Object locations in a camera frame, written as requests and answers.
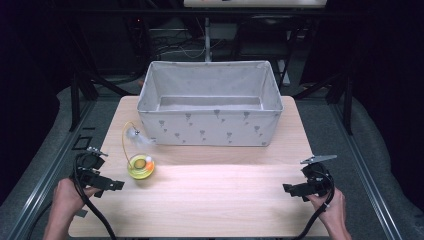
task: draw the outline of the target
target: gray floor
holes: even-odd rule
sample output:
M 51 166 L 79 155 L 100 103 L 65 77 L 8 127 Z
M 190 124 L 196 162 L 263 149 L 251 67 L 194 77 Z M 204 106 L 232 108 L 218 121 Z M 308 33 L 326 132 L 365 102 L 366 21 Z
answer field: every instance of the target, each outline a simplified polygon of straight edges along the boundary
M 214 51 L 219 59 L 220 51 Z M 289 67 L 291 86 L 283 95 L 294 95 L 303 88 L 298 85 L 307 47 L 299 44 Z M 185 53 L 162 55 L 162 60 L 202 61 Z M 137 81 L 119 85 L 132 93 L 140 91 Z M 91 137 L 91 146 L 101 146 L 113 117 L 119 97 L 97 86 L 100 97 L 83 105 L 83 121 L 75 132 L 71 125 L 70 90 L 58 94 L 61 107 L 56 122 L 13 192 L 0 207 L 0 239 L 22 239 L 37 213 L 51 199 L 57 181 L 70 174 L 71 161 L 84 145 L 81 137 Z M 314 154 L 337 154 L 325 163 L 347 198 L 347 226 L 354 239 L 424 239 L 424 215 L 402 194 L 390 173 L 390 157 L 378 130 L 357 101 L 353 104 L 353 136 L 340 124 L 340 108 L 327 105 L 320 90 L 297 106 Z M 35 226 L 32 239 L 40 239 L 48 212 Z

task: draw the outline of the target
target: black cable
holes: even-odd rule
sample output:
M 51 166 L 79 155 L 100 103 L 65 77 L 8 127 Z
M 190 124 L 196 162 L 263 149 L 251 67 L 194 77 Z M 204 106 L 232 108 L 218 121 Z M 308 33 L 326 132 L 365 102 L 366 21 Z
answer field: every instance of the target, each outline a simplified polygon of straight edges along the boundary
M 81 182 L 78 179 L 78 175 L 77 175 L 77 162 L 79 159 L 83 158 L 84 156 L 86 156 L 88 154 L 80 154 L 76 157 L 75 162 L 74 162 L 74 174 L 73 174 L 73 180 L 74 180 L 74 185 L 75 188 L 77 189 L 78 194 L 80 195 L 82 201 L 84 202 L 85 205 L 87 205 L 87 207 L 94 213 L 94 215 L 96 215 L 96 217 L 103 223 L 103 225 L 105 225 L 107 232 L 109 233 L 109 236 L 111 239 L 116 240 L 116 236 L 115 233 L 113 232 L 112 227 L 110 226 L 109 222 L 107 221 L 106 217 L 103 216 L 103 214 L 94 206 L 94 204 L 90 201 L 90 199 L 88 198 L 88 196 L 85 194 L 82 186 L 81 186 Z
M 27 235 L 27 239 L 30 240 L 31 239 L 31 235 L 32 232 L 34 231 L 35 226 L 37 225 L 38 221 L 41 219 L 41 217 L 44 215 L 44 213 L 47 211 L 47 209 L 49 209 L 52 206 L 52 201 L 50 201 L 45 207 L 44 209 L 38 214 L 37 218 L 34 220 L 34 222 L 31 224 L 31 226 L 29 227 L 29 233 Z
M 331 189 L 330 192 L 328 193 L 327 199 L 324 201 L 324 203 L 315 211 L 315 213 L 311 216 L 311 218 L 309 219 L 308 223 L 306 224 L 305 228 L 303 229 L 303 231 L 295 238 L 293 238 L 293 240 L 299 240 L 302 239 L 306 236 L 306 234 L 308 234 L 309 230 L 311 229 L 312 225 L 314 224 L 315 220 L 317 220 L 317 218 L 319 217 L 319 215 L 323 212 L 325 212 L 325 209 L 329 206 L 331 200 L 333 200 L 334 197 L 334 191 L 335 191 L 335 186 L 334 186 L 334 181 L 333 179 L 329 178 L 327 176 L 327 174 L 324 174 L 322 172 L 317 172 L 317 171 L 313 171 L 314 173 L 318 173 L 322 176 L 324 176 L 328 181 L 330 181 L 331 183 Z
M 185 39 L 185 40 L 182 40 L 180 42 L 176 42 L 176 43 L 172 43 L 172 44 L 169 44 L 166 41 L 165 44 L 163 44 L 163 46 L 156 46 L 156 48 L 162 47 L 162 49 L 156 49 L 155 53 L 157 55 L 162 54 L 162 53 L 169 51 L 170 49 L 179 49 L 179 48 L 182 48 L 184 46 L 187 47 L 187 46 L 190 46 L 190 45 L 194 45 L 197 42 L 199 42 L 198 45 L 203 45 L 203 43 L 200 43 L 199 40 L 196 40 L 196 39 L 193 39 L 193 38 Z

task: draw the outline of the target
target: fingers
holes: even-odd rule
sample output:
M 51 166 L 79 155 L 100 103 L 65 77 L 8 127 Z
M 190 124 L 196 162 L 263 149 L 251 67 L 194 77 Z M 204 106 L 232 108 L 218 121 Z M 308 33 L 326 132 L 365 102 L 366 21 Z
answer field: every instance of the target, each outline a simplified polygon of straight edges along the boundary
M 345 196 L 343 195 L 343 193 L 338 189 L 335 188 L 334 189 L 334 199 L 344 203 L 345 202 Z
M 316 195 L 308 195 L 306 196 L 306 198 L 308 198 L 311 202 L 316 202 L 319 200 L 319 197 L 317 197 Z
M 94 188 L 94 187 L 88 187 L 84 189 L 84 193 L 85 195 L 87 195 L 87 197 L 91 197 L 93 196 L 96 192 L 100 192 L 101 190 L 98 188 Z

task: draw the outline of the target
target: wrist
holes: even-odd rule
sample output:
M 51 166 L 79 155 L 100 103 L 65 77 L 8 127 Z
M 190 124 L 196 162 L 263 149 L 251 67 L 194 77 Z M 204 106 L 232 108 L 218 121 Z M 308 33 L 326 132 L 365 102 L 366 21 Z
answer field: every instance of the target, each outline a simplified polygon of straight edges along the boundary
M 325 224 L 325 228 L 327 229 L 328 234 L 330 235 L 330 238 L 332 240 L 351 240 L 352 239 L 344 223 Z
M 49 239 L 67 239 L 68 229 L 73 217 L 63 218 L 61 216 L 50 216 L 44 231 L 44 240 Z

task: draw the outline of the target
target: box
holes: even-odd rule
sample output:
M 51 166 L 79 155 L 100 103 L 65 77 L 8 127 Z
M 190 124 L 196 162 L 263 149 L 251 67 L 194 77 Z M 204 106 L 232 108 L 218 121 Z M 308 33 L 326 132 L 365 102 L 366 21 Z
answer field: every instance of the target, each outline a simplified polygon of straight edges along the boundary
M 283 103 L 267 61 L 157 61 L 137 110 L 157 144 L 268 146 Z

